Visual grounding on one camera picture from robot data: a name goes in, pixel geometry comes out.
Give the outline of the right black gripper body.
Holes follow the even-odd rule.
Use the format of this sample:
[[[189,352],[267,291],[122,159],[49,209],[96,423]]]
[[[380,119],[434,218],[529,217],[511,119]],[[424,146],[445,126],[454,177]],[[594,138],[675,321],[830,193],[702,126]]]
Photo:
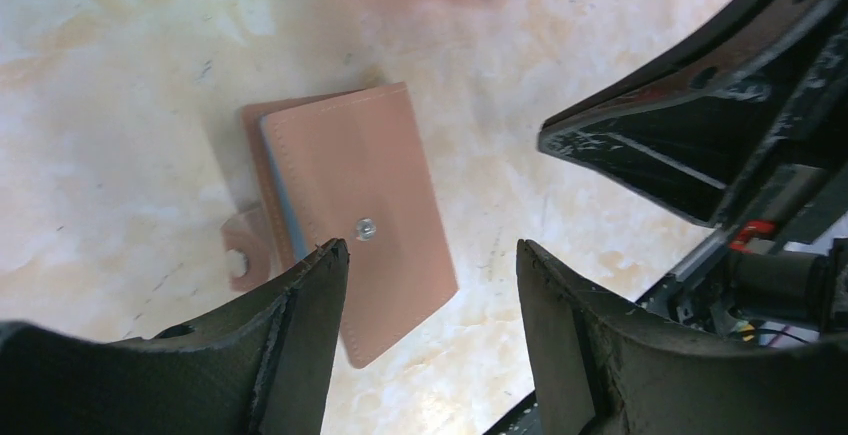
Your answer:
[[[847,329],[847,110],[778,143],[737,213],[638,299],[684,326],[766,346]]]

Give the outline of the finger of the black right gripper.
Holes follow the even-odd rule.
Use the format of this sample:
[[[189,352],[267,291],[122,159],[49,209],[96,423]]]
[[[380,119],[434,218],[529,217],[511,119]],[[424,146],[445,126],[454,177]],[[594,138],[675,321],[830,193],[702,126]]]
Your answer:
[[[717,227],[778,143],[841,108],[847,0],[731,0],[676,46],[546,120],[537,146]]]

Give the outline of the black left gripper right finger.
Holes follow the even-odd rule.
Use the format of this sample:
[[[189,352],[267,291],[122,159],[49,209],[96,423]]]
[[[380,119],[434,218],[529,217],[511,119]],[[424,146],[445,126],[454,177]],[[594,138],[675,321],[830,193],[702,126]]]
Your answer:
[[[545,434],[843,434],[847,339],[765,348],[684,327],[516,248]]]

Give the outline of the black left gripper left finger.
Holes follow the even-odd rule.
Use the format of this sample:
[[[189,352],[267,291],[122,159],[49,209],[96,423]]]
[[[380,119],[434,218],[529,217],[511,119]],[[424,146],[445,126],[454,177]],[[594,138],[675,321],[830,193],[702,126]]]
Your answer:
[[[317,434],[349,269],[333,239],[282,275],[150,339],[1,326],[5,434]]]

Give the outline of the pink leather card holder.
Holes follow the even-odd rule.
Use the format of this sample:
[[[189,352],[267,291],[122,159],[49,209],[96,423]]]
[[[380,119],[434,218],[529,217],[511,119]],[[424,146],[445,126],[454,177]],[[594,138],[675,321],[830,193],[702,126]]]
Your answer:
[[[350,268],[340,336],[364,368],[458,290],[415,111],[404,83],[244,106],[259,205],[227,220],[230,275],[252,290],[332,238]]]

